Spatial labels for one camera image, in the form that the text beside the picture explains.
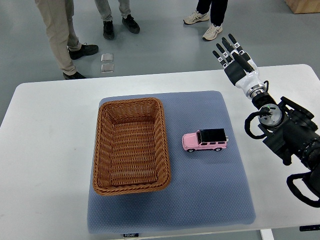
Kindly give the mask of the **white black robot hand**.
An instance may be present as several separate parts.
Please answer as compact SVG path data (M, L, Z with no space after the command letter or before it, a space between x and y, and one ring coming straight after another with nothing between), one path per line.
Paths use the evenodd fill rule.
M220 54L213 50L213 55L224 68L224 72L229 78L230 82L237 88L242 89L246 97L255 97L258 94L266 92L266 85L260 80L260 72L257 65L252 60L247 52L244 52L242 46L238 43L235 37L229 33L229 39L234 47L222 37L222 44L226 50L219 44L216 44Z

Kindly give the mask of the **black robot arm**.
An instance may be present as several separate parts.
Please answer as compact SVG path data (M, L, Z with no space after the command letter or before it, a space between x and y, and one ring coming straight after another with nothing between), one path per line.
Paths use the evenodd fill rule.
M260 80L258 67L232 34L216 47L212 53L230 82L257 108L244 122L246 134L262 140L284 165L290 165L295 155L311 174L319 175L320 136L313 114L284 96L276 102L268 92L269 83Z

